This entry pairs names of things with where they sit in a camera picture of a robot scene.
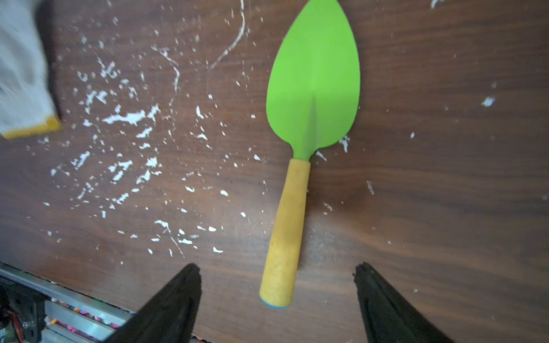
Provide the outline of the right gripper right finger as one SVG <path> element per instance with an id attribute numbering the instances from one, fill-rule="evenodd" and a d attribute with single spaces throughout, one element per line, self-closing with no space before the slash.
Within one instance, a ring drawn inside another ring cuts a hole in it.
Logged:
<path id="1" fill-rule="evenodd" d="M 451 342 L 371 264 L 357 265 L 357 298 L 369 342 Z"/>

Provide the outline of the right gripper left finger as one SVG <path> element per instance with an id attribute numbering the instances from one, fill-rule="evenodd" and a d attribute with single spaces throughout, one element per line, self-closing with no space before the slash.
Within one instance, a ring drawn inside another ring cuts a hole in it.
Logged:
<path id="1" fill-rule="evenodd" d="M 202 295 L 200 268 L 188 264 L 106 342 L 189 342 Z"/>

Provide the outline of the green trowel yellow handle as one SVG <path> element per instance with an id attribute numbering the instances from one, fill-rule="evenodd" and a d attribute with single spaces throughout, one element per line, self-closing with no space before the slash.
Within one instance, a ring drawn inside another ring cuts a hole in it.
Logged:
<path id="1" fill-rule="evenodd" d="M 260 298 L 293 302 L 303 239 L 310 158 L 338 143 L 355 121 L 360 60 L 338 1 L 309 1 L 286 34 L 267 88 L 267 119 L 293 150 L 264 265 Z"/>

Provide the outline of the white cotton work glove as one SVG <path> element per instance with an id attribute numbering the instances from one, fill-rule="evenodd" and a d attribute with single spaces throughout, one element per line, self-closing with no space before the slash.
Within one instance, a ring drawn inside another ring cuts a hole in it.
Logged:
<path id="1" fill-rule="evenodd" d="M 51 58 L 52 1 L 1 2 L 1 137 L 18 139 L 61 127 Z"/>

